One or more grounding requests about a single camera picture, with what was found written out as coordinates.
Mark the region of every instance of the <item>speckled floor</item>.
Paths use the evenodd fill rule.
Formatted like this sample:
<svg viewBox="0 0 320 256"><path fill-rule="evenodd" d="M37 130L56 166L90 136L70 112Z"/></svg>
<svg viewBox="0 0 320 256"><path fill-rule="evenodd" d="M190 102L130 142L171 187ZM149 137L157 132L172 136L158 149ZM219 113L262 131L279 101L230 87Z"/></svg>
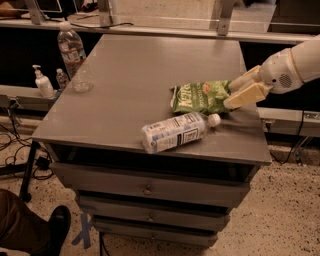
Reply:
<svg viewBox="0 0 320 256"><path fill-rule="evenodd" d="M5 137L0 136L0 142L5 142ZM0 151L0 165L19 147L20 145L15 143ZM287 147L269 147L281 159L285 159L289 151ZM17 163L26 161L28 150L24 148L19 151ZM251 182L249 194L237 209L232 210L230 222L218 234L218 240L211 248L115 235L104 236L106 247L111 256L318 256L320 151L305 149L303 161L304 166L298 166L295 160L290 158L284 165L274 161L271 166L261 168ZM21 178L10 175L0 176L0 188L19 194L21 181ZM32 200L27 203L28 207L46 220L57 205L64 204L70 208L72 224L61 255L99 255L98 232L94 228L90 229L90 240L87 240L86 244L83 240L79 243L75 241L82 230L83 212L74 200L73 191L64 188L53 176L44 181L32 179L29 192ZM8 251L8 255L27 254Z"/></svg>

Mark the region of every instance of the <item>table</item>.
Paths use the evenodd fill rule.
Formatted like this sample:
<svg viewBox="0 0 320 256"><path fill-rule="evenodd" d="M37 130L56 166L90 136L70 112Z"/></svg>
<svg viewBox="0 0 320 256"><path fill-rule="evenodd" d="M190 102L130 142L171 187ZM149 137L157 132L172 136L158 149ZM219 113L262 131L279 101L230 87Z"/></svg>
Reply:
<svg viewBox="0 0 320 256"><path fill-rule="evenodd" d="M95 87L67 88L32 138L103 232L211 246L271 157L255 105L222 115L206 138L148 155L145 124L172 117L172 88L245 71L239 42L102 36L88 58Z"/></svg>

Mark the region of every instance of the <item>plastic water bottle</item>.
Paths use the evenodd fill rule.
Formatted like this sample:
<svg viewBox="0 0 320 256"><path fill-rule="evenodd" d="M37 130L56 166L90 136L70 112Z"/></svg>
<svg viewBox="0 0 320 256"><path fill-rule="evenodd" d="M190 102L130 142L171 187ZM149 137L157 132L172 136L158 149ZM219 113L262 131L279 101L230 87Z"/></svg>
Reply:
<svg viewBox="0 0 320 256"><path fill-rule="evenodd" d="M192 112L142 128L142 145L149 154L164 151L203 138L211 127L221 122L218 114L208 117Z"/></svg>
<svg viewBox="0 0 320 256"><path fill-rule="evenodd" d="M61 68L57 69L56 78L61 90L64 90L70 82L68 75Z"/></svg>
<svg viewBox="0 0 320 256"><path fill-rule="evenodd" d="M76 92L90 91L94 84L82 40L68 21L60 22L58 45L62 59Z"/></svg>

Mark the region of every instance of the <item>gray tabletop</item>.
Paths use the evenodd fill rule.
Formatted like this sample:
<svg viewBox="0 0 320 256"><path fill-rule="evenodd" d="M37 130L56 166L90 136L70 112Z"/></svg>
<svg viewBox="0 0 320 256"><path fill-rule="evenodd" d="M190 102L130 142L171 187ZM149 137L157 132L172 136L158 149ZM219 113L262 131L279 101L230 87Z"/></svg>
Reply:
<svg viewBox="0 0 320 256"><path fill-rule="evenodd" d="M88 61L94 89L77 94L67 88L34 140L143 153L141 128L173 116L170 88L232 80L245 71L239 42L230 40L106 34ZM160 154L271 163L255 105L223 116L201 141Z"/></svg>

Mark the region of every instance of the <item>pump bottle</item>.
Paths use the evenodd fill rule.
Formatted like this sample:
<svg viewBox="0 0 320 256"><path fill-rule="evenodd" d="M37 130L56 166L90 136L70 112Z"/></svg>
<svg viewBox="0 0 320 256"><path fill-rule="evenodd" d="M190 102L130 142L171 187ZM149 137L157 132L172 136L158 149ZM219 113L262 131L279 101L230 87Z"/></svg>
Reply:
<svg viewBox="0 0 320 256"><path fill-rule="evenodd" d="M218 114L208 117L192 112L142 128L142 145L149 154L158 153L190 141L202 139L211 127L221 122Z"/></svg>
<svg viewBox="0 0 320 256"><path fill-rule="evenodd" d="M32 65L35 69L36 74L36 85L40 90L42 97L51 98L54 95L54 90L51 85L51 82L48 77L44 76L38 68L41 68L39 65Z"/></svg>

